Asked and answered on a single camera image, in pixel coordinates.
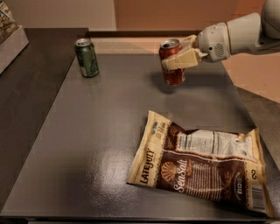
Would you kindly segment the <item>grey-white gripper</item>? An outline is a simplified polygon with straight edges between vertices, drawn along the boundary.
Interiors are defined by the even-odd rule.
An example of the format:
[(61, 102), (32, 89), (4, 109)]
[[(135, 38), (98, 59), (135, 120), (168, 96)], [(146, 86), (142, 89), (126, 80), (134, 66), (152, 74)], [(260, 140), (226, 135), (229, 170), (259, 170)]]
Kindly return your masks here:
[(182, 38), (180, 44), (188, 50), (181, 50), (162, 61), (167, 70), (196, 67), (201, 60), (214, 63), (226, 60), (230, 56), (228, 27), (226, 23), (218, 23), (205, 28), (198, 36), (190, 35)]

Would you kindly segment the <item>grey-white robot arm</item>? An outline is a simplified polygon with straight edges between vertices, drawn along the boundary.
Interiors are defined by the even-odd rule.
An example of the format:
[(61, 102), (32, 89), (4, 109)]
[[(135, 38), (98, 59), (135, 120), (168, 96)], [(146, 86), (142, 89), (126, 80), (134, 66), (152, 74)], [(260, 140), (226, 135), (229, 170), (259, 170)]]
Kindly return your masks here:
[(180, 41), (183, 49), (164, 59), (168, 70), (214, 63), (238, 53), (266, 54), (279, 50), (280, 0), (265, 0), (262, 13), (252, 13), (208, 26)]

